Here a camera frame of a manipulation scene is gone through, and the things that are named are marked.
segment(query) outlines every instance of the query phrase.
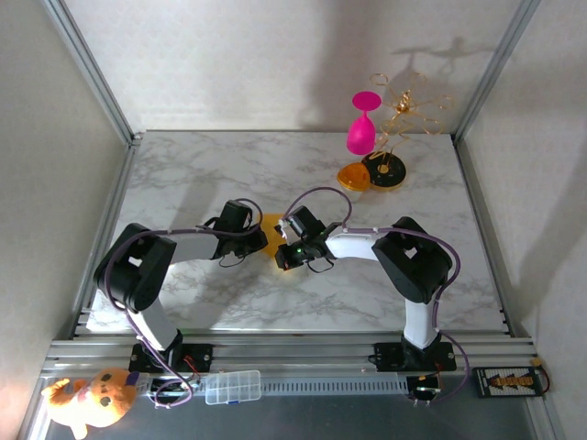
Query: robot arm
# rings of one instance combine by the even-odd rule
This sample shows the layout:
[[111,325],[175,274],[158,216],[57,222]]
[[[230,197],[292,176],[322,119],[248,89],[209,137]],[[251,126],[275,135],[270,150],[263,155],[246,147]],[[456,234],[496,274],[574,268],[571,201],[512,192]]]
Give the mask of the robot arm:
[[[402,217],[393,226],[426,233],[409,217]],[[405,300],[403,365],[398,370],[427,370],[434,365],[440,340],[433,326],[434,299],[452,266],[442,247],[407,234],[345,232],[340,224],[325,227],[304,206],[294,210],[276,229],[288,239],[288,244],[281,245],[275,256],[283,270],[320,258],[378,261]],[[292,235],[299,239],[291,242]]]
[[[171,264],[191,259],[221,259],[233,252],[244,258],[267,246],[265,234],[250,230],[251,209],[238,201],[228,201],[214,223],[212,233],[174,236],[145,236],[133,242],[117,258],[110,275],[110,291],[123,306],[135,330],[151,347],[174,365],[182,344],[182,333],[173,325],[159,301],[159,292]],[[149,231],[139,224],[128,225],[110,248],[94,273],[94,283],[105,292],[105,269],[119,248],[130,238]]]

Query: yellow object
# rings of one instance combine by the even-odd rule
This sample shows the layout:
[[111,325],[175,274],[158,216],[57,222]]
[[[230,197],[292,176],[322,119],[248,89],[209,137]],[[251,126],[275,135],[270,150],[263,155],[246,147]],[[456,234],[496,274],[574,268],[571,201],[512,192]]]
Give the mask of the yellow object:
[[351,191],[365,191],[370,185],[370,176],[367,167],[360,162],[347,165],[338,172],[338,183]]
[[49,416],[58,424],[69,426],[73,436],[83,439],[87,425],[104,428],[118,422],[137,397],[138,372],[121,368],[100,371],[90,382],[76,380],[73,393],[65,392],[69,379],[47,387],[41,394],[49,405]]
[[[391,107],[395,112],[395,115],[393,115],[391,119],[388,119],[382,124],[382,134],[375,142],[377,149],[371,154],[371,159],[376,159],[385,154],[385,150],[393,154],[393,149],[395,149],[395,147],[410,140],[407,133],[411,132],[414,128],[416,130],[422,130],[428,135],[439,135],[444,131],[444,125],[437,119],[433,119],[420,113],[420,107],[423,105],[433,105],[437,109],[447,110],[453,107],[454,100],[452,99],[452,96],[441,94],[428,101],[417,102],[414,99],[414,89],[418,85],[426,84],[426,82],[426,76],[417,71],[413,71],[410,75],[409,88],[402,93],[396,93],[386,75],[383,73],[374,73],[371,76],[371,83],[373,85],[382,86],[387,89],[392,99],[391,101],[383,102],[383,104]],[[395,142],[389,147],[387,146],[387,143],[392,136],[398,136],[402,140]]]
[[263,221],[260,224],[261,230],[267,236],[268,245],[263,248],[263,252],[271,257],[275,258],[277,248],[279,245],[284,245],[285,240],[280,236],[274,227],[277,226],[279,220],[283,217],[283,214],[265,214],[263,213]]

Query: black round base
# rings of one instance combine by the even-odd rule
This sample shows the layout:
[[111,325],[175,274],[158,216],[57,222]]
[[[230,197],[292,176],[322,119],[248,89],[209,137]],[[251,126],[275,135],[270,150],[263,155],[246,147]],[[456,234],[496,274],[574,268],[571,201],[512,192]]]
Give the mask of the black round base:
[[371,187],[378,191],[390,191],[398,188],[405,180],[407,170],[400,158],[391,153],[383,153],[371,159],[370,153],[361,161],[371,176]]

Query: white wall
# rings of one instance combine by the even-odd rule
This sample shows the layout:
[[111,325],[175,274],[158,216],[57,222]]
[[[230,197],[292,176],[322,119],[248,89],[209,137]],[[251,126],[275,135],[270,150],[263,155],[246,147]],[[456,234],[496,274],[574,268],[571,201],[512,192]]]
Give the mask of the white wall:
[[0,439],[63,325],[122,141],[37,0],[0,2]]
[[456,99],[424,110],[447,132],[519,2],[66,1],[135,131],[345,131],[372,73],[403,89],[417,70],[420,98]]
[[466,137],[570,440],[587,431],[587,3],[545,0]]

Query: orange wire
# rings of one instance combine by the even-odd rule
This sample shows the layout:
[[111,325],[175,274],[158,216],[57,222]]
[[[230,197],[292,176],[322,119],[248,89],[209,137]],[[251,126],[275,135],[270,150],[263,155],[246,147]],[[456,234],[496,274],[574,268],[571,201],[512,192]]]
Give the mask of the orange wire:
[[547,380],[546,387],[544,387],[544,386],[542,386],[542,384],[540,384],[542,386],[542,394],[546,394],[548,392],[548,390],[550,390],[550,376],[548,375],[548,373],[545,369],[539,368],[539,370],[542,373],[542,375],[544,376],[544,379]]
[[185,362],[188,365],[188,367],[194,372],[190,380],[193,380],[196,374],[198,376],[198,379],[202,378],[202,376],[200,376],[200,373],[194,366],[194,359],[190,355],[185,355],[183,357],[183,362]]

